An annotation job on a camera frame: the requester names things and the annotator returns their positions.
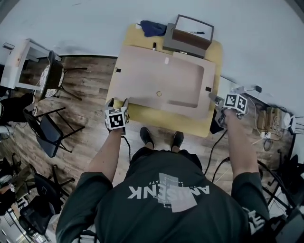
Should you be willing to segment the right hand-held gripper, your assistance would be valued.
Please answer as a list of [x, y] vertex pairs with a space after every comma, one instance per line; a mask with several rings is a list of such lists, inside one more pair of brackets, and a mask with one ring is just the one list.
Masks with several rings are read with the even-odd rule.
[[234, 110], [236, 116], [241, 119], [243, 115], [246, 114], [247, 110], [247, 99], [240, 94], [229, 93], [226, 98], [223, 99], [214, 93], [209, 93], [209, 98], [215, 103], [216, 116], [215, 121], [222, 128], [226, 128], [225, 124], [225, 110]]

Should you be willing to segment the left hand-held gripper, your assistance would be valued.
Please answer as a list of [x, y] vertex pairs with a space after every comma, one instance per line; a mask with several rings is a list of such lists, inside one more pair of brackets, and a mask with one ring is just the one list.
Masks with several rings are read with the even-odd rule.
[[129, 122], [128, 114], [129, 99], [125, 99], [121, 108], [114, 108], [114, 98], [105, 104], [105, 125], [109, 132], [122, 129], [122, 136], [125, 135], [125, 127]]

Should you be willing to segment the beige folder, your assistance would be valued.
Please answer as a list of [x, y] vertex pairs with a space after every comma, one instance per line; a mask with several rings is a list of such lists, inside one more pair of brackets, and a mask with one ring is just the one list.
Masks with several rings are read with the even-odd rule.
[[196, 120], [209, 113], [216, 65], [194, 56], [123, 46], [108, 98], [181, 114]]

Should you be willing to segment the person's left forearm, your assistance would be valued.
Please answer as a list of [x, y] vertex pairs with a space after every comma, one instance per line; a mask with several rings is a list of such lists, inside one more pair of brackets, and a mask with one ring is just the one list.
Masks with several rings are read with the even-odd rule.
[[87, 172], [103, 173], [112, 183], [116, 173], [123, 129], [110, 131], [104, 144], [90, 162]]

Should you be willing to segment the brown open box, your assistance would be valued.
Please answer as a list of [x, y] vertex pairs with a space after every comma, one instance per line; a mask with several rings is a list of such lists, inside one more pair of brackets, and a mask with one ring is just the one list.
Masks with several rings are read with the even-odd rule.
[[[189, 34], [187, 31], [203, 31], [204, 35]], [[173, 39], [207, 50], [213, 40], [214, 26], [184, 15], [178, 15]]]

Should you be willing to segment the person's black shoe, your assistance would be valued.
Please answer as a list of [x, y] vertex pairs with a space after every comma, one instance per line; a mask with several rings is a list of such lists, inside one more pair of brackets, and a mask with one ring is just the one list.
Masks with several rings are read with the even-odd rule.
[[141, 138], [142, 142], [145, 144], [145, 147], [152, 149], [152, 150], [155, 149], [155, 145], [154, 145], [154, 142], [150, 135], [150, 132], [146, 127], [142, 127], [140, 129], [140, 138]]
[[175, 134], [173, 136], [173, 141], [171, 143], [171, 151], [172, 152], [179, 152], [180, 147], [183, 143], [183, 140], [184, 140], [183, 132], [180, 132], [180, 131], [175, 132]]

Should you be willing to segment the person's black right shoe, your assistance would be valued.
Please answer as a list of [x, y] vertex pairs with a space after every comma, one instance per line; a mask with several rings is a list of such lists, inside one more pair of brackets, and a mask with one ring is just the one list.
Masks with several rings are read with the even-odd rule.
[[180, 131], [175, 132], [175, 134], [173, 136], [173, 141], [171, 143], [171, 151], [172, 152], [179, 152], [180, 147], [183, 143], [183, 140], [184, 140], [183, 132], [180, 132]]

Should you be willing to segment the cardboard boxes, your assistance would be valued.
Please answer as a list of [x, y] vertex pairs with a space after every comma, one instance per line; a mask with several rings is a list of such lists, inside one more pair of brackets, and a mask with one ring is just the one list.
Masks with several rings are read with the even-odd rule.
[[282, 110], [268, 107], [259, 111], [257, 128], [263, 131], [280, 131], [282, 125]]

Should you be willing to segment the black chair with patterned cushion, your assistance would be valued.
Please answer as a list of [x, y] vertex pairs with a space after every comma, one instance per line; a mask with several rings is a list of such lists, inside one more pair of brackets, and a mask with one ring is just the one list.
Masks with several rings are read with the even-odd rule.
[[65, 69], [62, 63], [56, 60], [56, 54], [54, 51], [50, 51], [48, 55], [49, 64], [44, 69], [40, 76], [39, 80], [39, 88], [40, 88], [40, 96], [38, 98], [39, 101], [44, 100], [46, 98], [50, 98], [55, 96], [59, 91], [62, 91], [68, 94], [71, 97], [76, 98], [81, 101], [80, 97], [68, 92], [63, 87], [64, 76], [67, 72], [78, 71], [78, 70], [87, 70], [86, 67], [75, 67], [75, 68], [67, 68]]

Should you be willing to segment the white router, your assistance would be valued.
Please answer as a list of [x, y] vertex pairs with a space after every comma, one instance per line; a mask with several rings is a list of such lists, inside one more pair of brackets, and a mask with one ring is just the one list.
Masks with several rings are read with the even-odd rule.
[[283, 129], [290, 132], [292, 135], [304, 135], [304, 116], [295, 116], [286, 113], [283, 117]]

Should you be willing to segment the black folding chair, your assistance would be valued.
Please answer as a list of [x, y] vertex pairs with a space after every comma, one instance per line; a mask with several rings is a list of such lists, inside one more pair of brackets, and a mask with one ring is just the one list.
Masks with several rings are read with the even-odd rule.
[[[63, 145], [62, 141], [85, 128], [85, 126], [82, 126], [78, 129], [74, 129], [68, 123], [68, 121], [59, 113], [64, 109], [65, 107], [46, 112], [38, 116], [34, 116], [32, 112], [28, 111], [27, 109], [23, 109], [22, 111], [28, 125], [36, 135], [38, 144], [50, 158], [56, 156], [58, 149], [62, 149], [68, 153], [72, 153], [72, 150], [68, 150]], [[72, 130], [72, 132], [65, 135], [63, 131], [59, 128], [59, 126], [49, 116], [52, 113], [56, 113]]]

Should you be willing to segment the grey flat box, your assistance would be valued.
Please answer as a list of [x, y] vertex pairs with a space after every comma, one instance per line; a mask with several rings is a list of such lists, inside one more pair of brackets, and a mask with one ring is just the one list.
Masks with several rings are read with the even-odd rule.
[[183, 52], [186, 53], [187, 55], [191, 55], [199, 58], [205, 57], [206, 50], [173, 39], [174, 29], [175, 29], [175, 24], [168, 23], [162, 44], [162, 48], [164, 50]]

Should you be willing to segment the dark blue cloth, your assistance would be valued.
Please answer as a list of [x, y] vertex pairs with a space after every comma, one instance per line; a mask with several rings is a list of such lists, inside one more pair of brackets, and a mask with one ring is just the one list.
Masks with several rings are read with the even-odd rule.
[[167, 30], [166, 25], [148, 20], [142, 20], [140, 26], [145, 37], [163, 37]]

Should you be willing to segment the black office chair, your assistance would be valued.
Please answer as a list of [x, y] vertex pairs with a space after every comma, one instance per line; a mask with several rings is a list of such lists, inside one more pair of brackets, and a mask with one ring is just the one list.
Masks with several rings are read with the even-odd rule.
[[38, 195], [35, 196], [30, 203], [20, 210], [19, 224], [27, 234], [45, 235], [48, 224], [51, 218], [61, 212], [61, 200], [69, 194], [63, 189], [63, 186], [75, 182], [74, 178], [66, 182], [59, 183], [56, 175], [57, 165], [52, 167], [52, 175], [45, 177], [35, 173], [34, 185], [31, 188], [36, 188]]
[[283, 156], [281, 150], [279, 154], [279, 166], [273, 172], [282, 180], [285, 188], [296, 205], [304, 206], [304, 164], [298, 163], [298, 156], [291, 159]]

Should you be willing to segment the white desk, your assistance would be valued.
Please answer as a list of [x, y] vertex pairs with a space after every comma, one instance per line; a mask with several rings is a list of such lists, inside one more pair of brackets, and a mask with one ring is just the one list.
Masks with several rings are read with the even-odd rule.
[[23, 70], [25, 61], [31, 60], [34, 62], [39, 62], [39, 59], [48, 56], [50, 51], [51, 50], [31, 39], [24, 39], [20, 41], [14, 46], [8, 55], [0, 80], [0, 86], [12, 90], [15, 88], [24, 88], [39, 91], [40, 88], [38, 85], [24, 84], [19, 81], [21, 72]]

